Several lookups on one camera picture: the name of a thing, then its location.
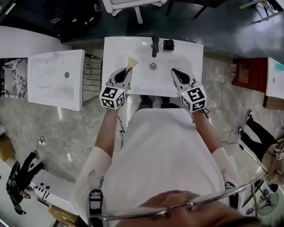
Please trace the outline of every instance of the power outlet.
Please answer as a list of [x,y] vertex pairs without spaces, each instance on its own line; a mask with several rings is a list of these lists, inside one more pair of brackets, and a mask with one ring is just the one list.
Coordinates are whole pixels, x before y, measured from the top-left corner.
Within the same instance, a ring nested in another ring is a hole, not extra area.
[[38,145],[46,146],[46,142],[45,142],[45,141],[38,140]]

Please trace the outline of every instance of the person in beige shirt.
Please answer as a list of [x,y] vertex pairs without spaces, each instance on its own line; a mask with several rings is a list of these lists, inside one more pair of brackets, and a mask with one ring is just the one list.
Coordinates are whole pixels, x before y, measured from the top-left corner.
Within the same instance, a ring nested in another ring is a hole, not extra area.
[[248,110],[246,125],[259,137],[261,143],[253,141],[239,126],[237,131],[241,140],[258,157],[267,171],[266,180],[276,185],[284,185],[284,147],[274,137],[252,118],[252,111]]

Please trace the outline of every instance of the beige brush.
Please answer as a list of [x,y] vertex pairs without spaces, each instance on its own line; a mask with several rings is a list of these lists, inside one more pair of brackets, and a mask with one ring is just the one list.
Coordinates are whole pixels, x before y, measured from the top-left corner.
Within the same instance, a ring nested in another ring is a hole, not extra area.
[[127,62],[127,68],[126,71],[128,71],[130,68],[133,69],[133,67],[138,64],[139,62],[136,61],[134,58],[132,57],[128,57],[128,62]]

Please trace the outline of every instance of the floor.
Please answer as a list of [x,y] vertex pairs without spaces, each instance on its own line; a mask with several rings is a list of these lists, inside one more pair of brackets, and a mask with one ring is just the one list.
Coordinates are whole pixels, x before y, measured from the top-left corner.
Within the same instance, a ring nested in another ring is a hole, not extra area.
[[196,20],[193,16],[202,6],[175,2],[168,17],[168,3],[161,8],[141,7],[143,24],[137,23],[134,9],[124,9],[117,17],[103,11],[101,21],[75,41],[103,40],[106,36],[147,36],[196,42],[216,50],[242,57],[272,57],[284,65],[284,14],[254,24],[266,14],[261,5],[256,9],[239,9],[250,0],[228,0],[217,9],[207,8]]
[[[85,50],[103,56],[101,45]],[[232,86],[232,68],[231,59],[204,53],[202,84],[208,96],[209,119],[221,141],[240,142],[236,128],[238,125],[244,125],[248,109],[254,111],[254,119],[273,136],[281,136],[284,111],[263,108],[263,93]],[[153,100],[154,107],[159,108],[160,99]],[[175,98],[171,101],[179,104]],[[139,96],[129,96],[126,104],[120,109],[119,116],[125,129],[139,103]],[[29,103],[26,98],[1,97],[0,104],[0,120],[5,123],[7,135],[11,138],[20,163],[23,163],[30,151],[36,149],[37,139],[44,136],[46,145],[39,145],[38,151],[49,171],[74,182],[95,144],[106,111],[99,100],[95,100],[79,112],[62,109],[60,117],[57,107]],[[115,151],[119,151],[121,147],[120,129],[118,123]],[[257,140],[247,126],[244,130],[252,139]],[[258,165],[241,151],[237,144],[224,146],[227,152],[234,156],[243,181],[249,181],[256,174]]]

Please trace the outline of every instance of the person wearing white shirt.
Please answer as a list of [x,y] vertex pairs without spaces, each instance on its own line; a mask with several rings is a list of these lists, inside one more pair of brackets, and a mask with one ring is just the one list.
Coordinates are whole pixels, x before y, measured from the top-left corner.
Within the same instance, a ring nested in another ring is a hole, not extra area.
[[[90,223],[89,194],[93,189],[102,192],[102,213],[107,213],[138,206],[171,207],[197,195],[242,185],[233,158],[204,113],[192,113],[194,125],[185,109],[154,109],[149,100],[147,107],[141,105],[128,123],[124,145],[116,156],[118,110],[108,109],[104,116],[95,147],[75,185],[74,205],[86,223]],[[108,225],[260,226],[256,219],[238,213],[243,201],[240,192],[196,209],[174,209],[170,218],[133,218],[109,221]]]

